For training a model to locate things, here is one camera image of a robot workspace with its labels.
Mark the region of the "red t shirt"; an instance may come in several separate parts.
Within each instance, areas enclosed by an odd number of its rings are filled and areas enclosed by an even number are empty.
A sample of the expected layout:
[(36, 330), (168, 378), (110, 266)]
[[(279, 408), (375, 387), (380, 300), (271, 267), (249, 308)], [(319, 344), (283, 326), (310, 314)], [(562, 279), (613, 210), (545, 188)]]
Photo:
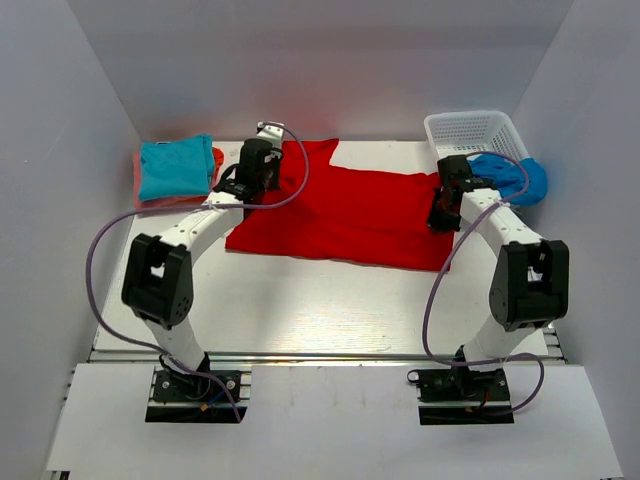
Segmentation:
[(333, 166), (336, 138), (283, 145), (280, 187), (226, 238), (229, 251), (437, 272), (453, 236), (427, 225), (437, 174)]

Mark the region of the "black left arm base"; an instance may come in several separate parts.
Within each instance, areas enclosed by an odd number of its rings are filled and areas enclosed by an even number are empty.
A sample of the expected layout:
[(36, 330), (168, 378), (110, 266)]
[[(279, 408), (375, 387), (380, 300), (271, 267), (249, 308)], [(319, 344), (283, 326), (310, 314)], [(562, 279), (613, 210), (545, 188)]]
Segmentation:
[(164, 366), (154, 369), (145, 413), (146, 423), (237, 424), (246, 414), (251, 374), (242, 369), (214, 369), (210, 374), (229, 391), (204, 378), (172, 373)]

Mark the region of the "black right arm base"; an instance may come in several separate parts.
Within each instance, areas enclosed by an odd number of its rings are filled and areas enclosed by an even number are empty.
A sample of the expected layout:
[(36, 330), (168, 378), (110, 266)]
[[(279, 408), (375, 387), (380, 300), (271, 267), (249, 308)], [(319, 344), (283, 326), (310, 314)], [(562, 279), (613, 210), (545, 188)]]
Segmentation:
[(417, 389), (421, 426), (513, 424), (511, 395), (503, 368), (413, 369), (406, 379)]

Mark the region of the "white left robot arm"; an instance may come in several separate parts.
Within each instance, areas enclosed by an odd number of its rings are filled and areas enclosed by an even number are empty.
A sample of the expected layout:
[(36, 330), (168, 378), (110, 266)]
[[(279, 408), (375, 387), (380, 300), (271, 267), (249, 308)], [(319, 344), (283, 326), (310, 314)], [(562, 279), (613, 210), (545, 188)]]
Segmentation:
[(122, 302), (151, 331), (162, 358), (179, 372), (177, 387), (199, 399), (211, 387), (189, 312), (194, 303), (193, 266), (223, 234), (245, 219), (243, 207), (279, 187), (283, 140), (257, 135), (242, 144), (237, 163), (220, 175), (203, 208), (165, 231), (132, 241), (121, 291)]

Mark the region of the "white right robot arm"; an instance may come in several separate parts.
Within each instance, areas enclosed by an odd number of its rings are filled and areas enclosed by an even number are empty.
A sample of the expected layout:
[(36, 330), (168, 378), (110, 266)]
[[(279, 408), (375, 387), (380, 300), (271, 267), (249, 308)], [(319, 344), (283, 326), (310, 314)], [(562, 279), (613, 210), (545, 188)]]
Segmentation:
[(488, 293), (489, 316), (448, 365), (453, 390), (472, 399), (488, 385), (486, 372), (519, 359), (516, 348), (535, 331), (567, 314), (569, 248), (548, 240), (522, 222), (511, 205), (530, 187), (502, 196), (490, 181), (472, 170), (472, 155), (458, 154), (437, 162), (441, 186), (435, 192), (427, 225), (434, 233), (459, 233), (453, 254), (472, 233), (481, 236), (496, 264)]

